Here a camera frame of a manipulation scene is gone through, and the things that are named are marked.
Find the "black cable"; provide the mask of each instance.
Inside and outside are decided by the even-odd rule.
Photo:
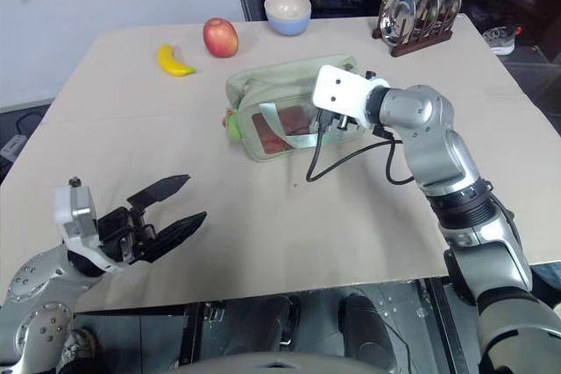
[[[386,161],[386,178],[393,185],[402,186],[404,184],[410,183],[411,181],[414,180],[414,178],[413,178],[413,176],[411,176],[411,177],[409,177],[408,179],[405,179],[405,180],[394,180],[392,178],[392,174],[391,174],[392,160],[394,159],[395,144],[397,142],[401,143],[401,140],[400,141],[393,140],[393,142],[389,146],[389,153],[387,154],[387,161]]]
[[[39,116],[41,119],[43,115],[38,113],[37,111],[30,111],[29,113],[23,114],[17,121],[16,121],[16,129],[18,129],[18,134],[23,135],[24,132],[21,129],[21,122],[24,121],[29,116]]]
[[[323,134],[322,134],[321,131],[319,131],[317,133],[317,143],[316,143],[316,150],[314,151],[314,157],[312,158],[312,161],[309,164],[308,173],[306,174],[306,181],[307,182],[312,182],[312,181],[319,180],[325,174],[334,170],[335,168],[337,168],[341,164],[345,163],[349,159],[352,159],[352,158],[356,157],[357,155],[359,155],[363,152],[370,151],[371,149],[377,148],[379,146],[385,146],[385,145],[390,145],[390,153],[387,156],[387,163],[386,163],[386,178],[387,178],[387,180],[390,183],[395,184],[395,185],[403,185],[403,184],[407,184],[407,183],[413,181],[413,177],[409,177],[406,180],[394,180],[394,179],[392,179],[392,177],[390,175],[390,169],[391,169],[391,166],[392,166],[392,159],[394,157],[394,152],[395,152],[395,145],[403,143],[401,140],[394,140],[394,139],[384,140],[382,142],[378,142],[377,144],[372,144],[372,145],[365,146],[364,148],[359,149],[359,150],[347,155],[346,157],[340,159],[335,164],[333,164],[331,166],[328,166],[326,169],[321,171],[319,174],[312,176],[312,173],[316,169],[316,164],[317,164],[317,160],[319,158],[319,153],[322,149],[322,140],[323,140]]]

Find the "white wall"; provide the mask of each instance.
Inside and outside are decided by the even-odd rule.
[[[56,96],[100,32],[244,20],[239,0],[0,0],[0,110]]]

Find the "person's foot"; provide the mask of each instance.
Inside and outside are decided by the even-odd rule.
[[[59,367],[80,358],[96,357],[96,337],[85,328],[75,328],[64,343]]]
[[[497,26],[483,32],[483,38],[497,56],[506,56],[515,50],[515,38],[518,28]]]

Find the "table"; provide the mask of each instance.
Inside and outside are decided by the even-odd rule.
[[[152,307],[446,273],[445,242],[414,185],[391,186],[387,152],[369,152],[316,183],[312,151],[253,162],[226,136],[227,78],[247,68],[350,53],[361,71],[393,86],[423,83],[456,110],[456,129],[481,174],[514,210],[531,263],[561,256],[561,139],[520,90],[465,16],[446,43],[392,58],[372,40],[370,18],[317,19],[299,37],[266,22],[235,24],[240,49],[210,56],[201,25],[132,28],[103,34],[60,92],[0,187],[0,287],[34,254],[55,246],[53,191],[78,175],[98,215],[154,181],[192,180],[147,219],[164,228],[206,210],[199,232],[153,265],[105,276],[78,310]],[[179,47],[198,69],[173,78],[157,66],[159,45]],[[326,146],[318,169],[377,139]],[[394,177],[408,176],[401,153]]]

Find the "yellow banana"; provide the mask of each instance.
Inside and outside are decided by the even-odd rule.
[[[169,44],[158,49],[158,63],[165,72],[172,76],[185,76],[196,72],[193,67],[186,66],[174,58],[174,48]]]

